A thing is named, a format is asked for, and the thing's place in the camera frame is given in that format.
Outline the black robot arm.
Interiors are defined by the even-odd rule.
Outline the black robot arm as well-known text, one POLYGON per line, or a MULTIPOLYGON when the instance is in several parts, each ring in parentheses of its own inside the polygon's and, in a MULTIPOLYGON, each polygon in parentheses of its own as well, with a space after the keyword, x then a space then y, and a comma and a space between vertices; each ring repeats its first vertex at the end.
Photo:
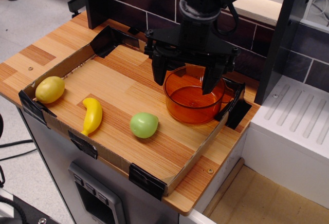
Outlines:
POLYGON ((154 81, 163 85, 167 71, 186 63, 205 68, 203 94, 213 91, 223 74, 232 72, 240 49, 223 41, 221 35, 233 34, 236 29, 221 31, 218 17, 228 8, 234 21, 239 16, 233 2, 237 0, 180 0, 182 21, 167 29, 149 29, 144 53, 152 60, 154 81))

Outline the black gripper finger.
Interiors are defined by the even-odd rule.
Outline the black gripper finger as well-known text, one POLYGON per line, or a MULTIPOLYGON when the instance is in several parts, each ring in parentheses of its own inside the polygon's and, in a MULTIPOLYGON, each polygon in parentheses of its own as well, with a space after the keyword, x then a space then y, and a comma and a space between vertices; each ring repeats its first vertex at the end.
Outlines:
POLYGON ((152 71, 154 81, 158 85, 163 85, 167 71, 172 71, 177 68, 177 62, 167 59, 161 55, 153 55, 152 57, 152 71))
POLYGON ((227 65, 223 62, 215 62, 205 67, 202 81, 203 95, 210 94, 222 79, 222 75, 227 72, 227 65))

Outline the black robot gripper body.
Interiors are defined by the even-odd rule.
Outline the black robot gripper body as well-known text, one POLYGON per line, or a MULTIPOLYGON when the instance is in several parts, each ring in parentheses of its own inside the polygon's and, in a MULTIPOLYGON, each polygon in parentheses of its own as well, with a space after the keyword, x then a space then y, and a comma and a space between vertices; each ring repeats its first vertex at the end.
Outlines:
POLYGON ((222 40, 210 24, 183 21, 170 28, 145 32, 144 53, 149 58, 164 57, 169 61, 203 66, 213 71, 233 71, 241 50, 222 40))

